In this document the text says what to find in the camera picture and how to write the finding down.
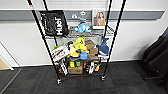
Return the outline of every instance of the gray wall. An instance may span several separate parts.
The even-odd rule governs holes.
[[[36,10],[44,10],[42,0],[32,0]],[[88,10],[107,9],[109,0],[46,0],[49,10]],[[122,0],[113,0],[112,11],[119,11]],[[167,0],[127,0],[125,11],[165,11],[157,20],[122,20],[118,29],[110,61],[138,60],[144,50],[164,32],[168,25]],[[30,10],[27,0],[3,0],[0,10]],[[117,21],[109,25],[115,28]],[[79,22],[68,22],[78,25]],[[41,39],[35,21],[0,21],[0,41],[20,64],[20,66],[50,65],[50,59]],[[47,40],[50,48],[54,41]],[[59,44],[67,39],[59,39]]]

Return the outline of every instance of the yellow toy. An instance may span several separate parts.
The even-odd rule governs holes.
[[[78,49],[82,49],[83,51],[87,51],[86,46],[84,47],[84,39],[85,37],[79,37],[78,39],[76,39],[76,42],[73,43],[73,47],[78,50]]]
[[[95,68],[95,71],[99,71],[99,65]]]
[[[85,37],[79,37],[76,42],[70,46],[70,55],[73,57],[78,57],[81,52],[86,52],[87,47],[84,46]]]

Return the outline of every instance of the gray carpet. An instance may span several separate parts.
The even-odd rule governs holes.
[[[3,94],[167,94],[161,80],[143,81],[144,76],[138,62],[117,62],[109,64],[105,81],[100,76],[61,77],[58,85],[53,66],[24,67]]]
[[[20,68],[14,70],[0,70],[0,91],[2,91],[12,78],[18,73]]]

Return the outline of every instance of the black bag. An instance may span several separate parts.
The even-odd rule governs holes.
[[[67,36],[69,34],[63,10],[40,11],[40,13],[47,36]]]
[[[160,36],[143,55],[143,64],[156,76],[164,76],[168,71],[168,36]]]

